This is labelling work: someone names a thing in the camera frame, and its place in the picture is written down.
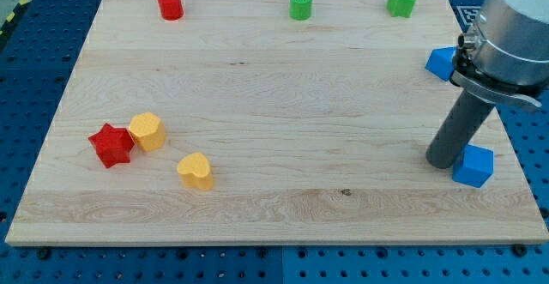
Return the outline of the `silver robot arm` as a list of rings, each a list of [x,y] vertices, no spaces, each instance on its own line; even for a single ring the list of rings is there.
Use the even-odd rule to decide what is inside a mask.
[[[548,84],[548,0],[485,0],[458,38],[450,81],[462,93],[426,150],[427,161],[448,168],[494,106],[525,112],[542,107]]]

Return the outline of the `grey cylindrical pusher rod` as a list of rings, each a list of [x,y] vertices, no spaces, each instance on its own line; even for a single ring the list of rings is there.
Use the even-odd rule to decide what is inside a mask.
[[[451,167],[494,106],[462,91],[426,150],[427,161],[436,168]]]

